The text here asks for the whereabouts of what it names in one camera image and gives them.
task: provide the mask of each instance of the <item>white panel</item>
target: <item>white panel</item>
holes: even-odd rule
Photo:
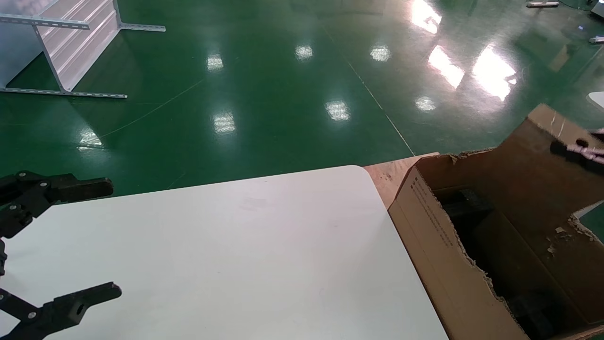
[[[597,107],[598,110],[604,112],[604,91],[589,93],[587,101]]]
[[[600,1],[596,2],[596,5],[591,9],[591,11],[599,16],[604,16],[604,4]]]
[[[63,19],[90,24],[89,31],[39,28],[59,82],[72,91],[118,33],[117,19],[112,0],[58,0],[43,15],[56,17],[61,12],[65,13],[60,16]]]
[[[357,166],[62,204],[6,252],[2,288],[37,306],[123,290],[48,340],[447,339]]]
[[[0,0],[0,13],[36,15],[50,0]],[[31,26],[0,24],[0,88],[5,87],[38,54],[38,43]]]

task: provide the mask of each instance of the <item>green epoxy floor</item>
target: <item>green epoxy floor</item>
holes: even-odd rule
[[[602,20],[522,0],[122,0],[76,90],[0,93],[0,173],[109,177],[117,195],[496,146],[539,103],[604,113]],[[43,56],[13,87],[57,88]],[[586,224],[604,238],[604,210]]]

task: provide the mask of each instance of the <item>wooden board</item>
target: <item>wooden board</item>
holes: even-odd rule
[[[365,170],[369,172],[373,184],[375,184],[386,208],[394,201],[396,192],[399,190],[403,178],[409,170],[417,162],[418,159],[426,156],[438,155],[438,152],[431,154],[419,155],[405,159],[393,160],[392,162],[380,163],[366,166]]]

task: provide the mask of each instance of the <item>white table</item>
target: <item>white table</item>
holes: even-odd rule
[[[597,107],[598,110],[604,112],[604,91],[589,93],[587,101]]]
[[[37,306],[123,290],[49,340],[447,339],[357,166],[64,204],[6,243],[0,286]]]

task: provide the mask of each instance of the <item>open cardboard box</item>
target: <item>open cardboard box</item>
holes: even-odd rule
[[[388,211],[451,340],[604,333],[604,245],[572,218],[604,199],[604,177],[552,154],[556,139],[604,148],[542,104],[499,147],[426,157],[403,179]],[[463,188],[493,207],[466,233],[486,273],[439,202]],[[518,303],[524,316],[515,318]],[[537,330],[525,332],[521,319]]]

